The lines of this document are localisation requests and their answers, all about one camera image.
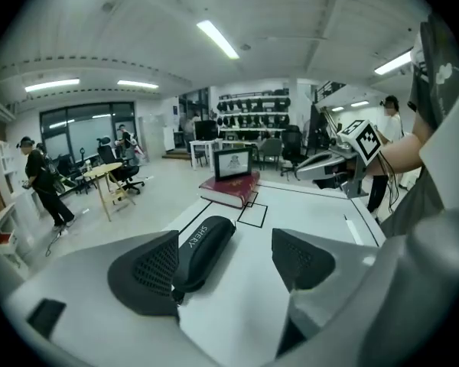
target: wooden table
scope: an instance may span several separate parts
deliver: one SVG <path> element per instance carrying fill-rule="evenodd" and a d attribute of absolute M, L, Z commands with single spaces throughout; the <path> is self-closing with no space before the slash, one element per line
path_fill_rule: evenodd
<path fill-rule="evenodd" d="M 87 171 L 83 176 L 84 177 L 89 177 L 93 178 L 95 180 L 95 184 L 97 186 L 97 190 L 99 191 L 99 196 L 100 196 L 100 201 L 102 202 L 102 206 L 104 208 L 104 211 L 106 212 L 107 219 L 111 222 L 109 211 L 107 210 L 106 207 L 106 201 L 112 201 L 115 202 L 116 200 L 119 200 L 120 198 L 126 198 L 129 200 L 133 205 L 136 205 L 135 202 L 128 196 L 128 194 L 125 192 L 125 190 L 122 188 L 120 183 L 117 181 L 117 179 L 114 178 L 112 175 L 112 171 L 115 169 L 118 169 L 122 166 L 121 162 L 117 163 L 110 163 L 110 164 L 101 164 L 100 166 L 94 167 L 92 170 Z M 102 190 L 100 189 L 100 182 L 99 182 L 99 177 L 104 176 L 106 178 L 107 182 L 107 187 L 109 186 L 109 178 L 113 180 L 118 189 L 115 192 L 112 192 L 108 194 L 107 198 L 104 200 L 104 197 L 102 195 Z"/>

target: white shelf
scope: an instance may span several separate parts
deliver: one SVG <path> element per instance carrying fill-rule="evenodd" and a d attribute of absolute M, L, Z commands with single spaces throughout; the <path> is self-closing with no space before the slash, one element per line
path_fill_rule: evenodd
<path fill-rule="evenodd" d="M 250 112 L 250 113 L 221 113 L 219 114 L 219 117 L 224 118 L 224 117 L 239 117 L 239 116 L 245 116 L 245 115 L 287 115 L 287 112 Z"/>
<path fill-rule="evenodd" d="M 229 99 L 219 99 L 218 102 L 226 102 L 228 103 L 229 101 L 233 101 L 233 103 L 235 101 L 237 101 L 238 99 L 240 99 L 242 102 L 246 101 L 247 99 L 250 99 L 252 101 L 252 103 L 254 103 L 253 101 L 256 101 L 258 99 L 261 99 L 262 102 L 264 103 L 269 103 L 269 102 L 274 102 L 275 99 L 286 99 L 286 98 L 289 98 L 289 95 L 266 95 L 266 96 L 240 96 L 238 98 L 229 98 Z"/>
<path fill-rule="evenodd" d="M 222 132 L 239 132 L 239 131 L 254 131 L 254 132 L 282 132 L 284 128 L 220 128 Z"/>

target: white ceiling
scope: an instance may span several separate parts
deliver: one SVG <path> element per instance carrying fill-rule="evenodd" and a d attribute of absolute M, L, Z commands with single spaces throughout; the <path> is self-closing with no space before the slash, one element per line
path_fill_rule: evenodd
<path fill-rule="evenodd" d="M 86 93 L 134 95 L 119 79 L 158 84 L 136 93 L 155 98 L 288 76 L 390 93 L 373 70 L 412 46 L 427 14 L 422 0 L 30 0 L 0 45 L 0 101 L 24 110 Z M 205 19 L 239 60 L 197 28 Z M 73 77 L 80 86 L 24 91 Z"/>

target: ceiling beam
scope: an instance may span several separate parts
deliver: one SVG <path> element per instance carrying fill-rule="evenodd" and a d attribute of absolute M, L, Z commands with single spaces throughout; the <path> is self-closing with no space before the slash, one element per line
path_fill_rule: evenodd
<path fill-rule="evenodd" d="M 92 58 L 64 58 L 54 60 L 31 61 L 29 63 L 16 63 L 0 70 L 0 83 L 21 77 L 23 75 L 40 74 L 54 70 L 118 70 L 127 73 L 134 73 L 147 80 L 164 80 L 174 85 L 191 88 L 192 82 L 183 77 L 176 76 L 169 72 L 164 72 L 154 67 L 142 67 L 139 64 L 111 59 L 92 59 Z"/>
<path fill-rule="evenodd" d="M 345 4 L 346 0 L 329 0 L 327 9 L 324 13 L 323 17 L 323 27 L 321 29 L 320 34 L 318 35 L 319 38 L 328 39 L 333 31 L 335 24 L 337 23 L 337 19 L 342 12 L 342 7 Z M 316 60 L 316 57 L 320 53 L 320 48 L 322 45 L 322 41 L 319 39 L 313 41 L 311 43 L 310 50 L 308 52 L 308 57 L 306 59 L 306 64 L 304 67 L 304 71 L 306 73 L 310 73 L 311 68 L 313 67 L 313 62 Z"/>

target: white floor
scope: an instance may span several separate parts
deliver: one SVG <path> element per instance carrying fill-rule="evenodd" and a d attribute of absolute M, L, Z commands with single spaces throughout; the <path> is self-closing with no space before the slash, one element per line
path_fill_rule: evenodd
<path fill-rule="evenodd" d="M 52 219 L 46 214 L 40 231 L 43 236 L 37 239 L 39 242 L 24 260 L 30 265 L 33 274 L 61 255 L 131 236 L 160 231 L 197 200 L 199 185 L 211 175 L 209 167 L 198 167 L 196 171 L 192 170 L 189 161 L 171 159 L 152 161 L 142 166 L 138 174 L 141 178 L 149 178 L 145 181 L 146 185 L 141 187 L 142 193 L 140 195 L 131 193 L 136 205 L 133 206 L 128 202 L 117 203 L 115 206 L 108 205 L 112 222 L 108 221 L 103 212 L 95 189 L 92 188 L 88 195 L 72 193 L 63 201 L 77 216 L 75 224 L 66 235 L 50 247 L 50 255 L 46 257 L 47 245 L 54 237 L 52 232 L 44 235 L 44 230 L 50 229 L 53 225 Z M 260 178 L 283 184 L 315 187 L 312 182 L 296 180 L 293 175 L 290 175 L 287 181 L 286 176 L 280 177 L 280 172 L 271 165 L 260 172 Z M 102 188 L 106 192 L 105 185 L 103 181 Z M 366 178 L 363 189 L 370 192 L 371 185 L 372 179 Z M 399 190 L 399 194 L 395 207 L 405 196 L 405 191 Z M 365 204 L 368 199 L 368 197 L 362 198 Z M 386 193 L 379 208 L 380 220 L 384 220 L 389 215 L 388 202 L 389 195 Z"/>

